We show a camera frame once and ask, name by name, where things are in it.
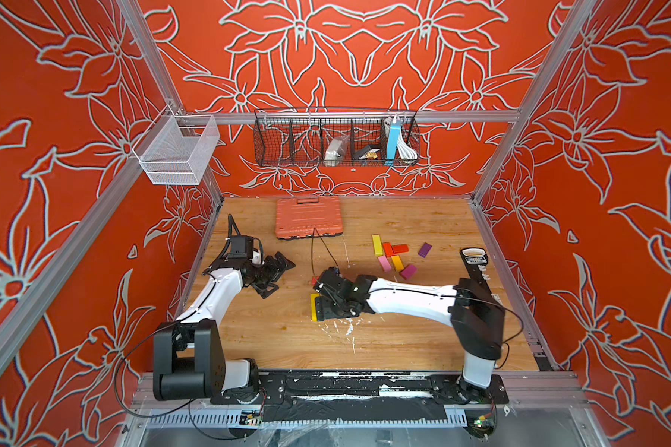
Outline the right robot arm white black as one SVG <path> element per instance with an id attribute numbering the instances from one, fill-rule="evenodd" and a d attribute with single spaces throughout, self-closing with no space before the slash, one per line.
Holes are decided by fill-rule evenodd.
<path id="1" fill-rule="evenodd" d="M 315 280 L 311 319 L 358 318 L 361 314 L 401 314 L 451 327 L 464 349 L 459 387 L 463 398 L 485 392 L 504 345 L 506 308 L 482 280 L 461 278 L 455 285 L 424 286 L 371 275 L 351 281 L 330 267 Z"/>

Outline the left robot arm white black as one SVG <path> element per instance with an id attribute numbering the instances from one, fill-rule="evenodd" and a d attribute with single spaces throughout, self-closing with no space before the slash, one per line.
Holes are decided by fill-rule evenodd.
<path id="1" fill-rule="evenodd" d="M 197 300 L 172 324 L 158 328 L 153 342 L 153 395 L 156 400 L 252 403 L 261 394 L 254 359 L 228 361 L 219 328 L 234 298 L 253 288 L 267 298 L 295 263 L 282 253 L 225 255 L 205 270 L 208 277 Z"/>

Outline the long yellow block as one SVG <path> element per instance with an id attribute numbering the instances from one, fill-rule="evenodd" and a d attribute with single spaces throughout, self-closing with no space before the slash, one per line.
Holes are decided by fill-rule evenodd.
<path id="1" fill-rule="evenodd" d="M 309 303 L 311 304 L 311 320 L 313 322 L 319 322 L 319 317 L 318 317 L 318 308 L 317 308 L 317 299 L 319 298 L 319 294 L 311 294 L 309 296 Z"/>

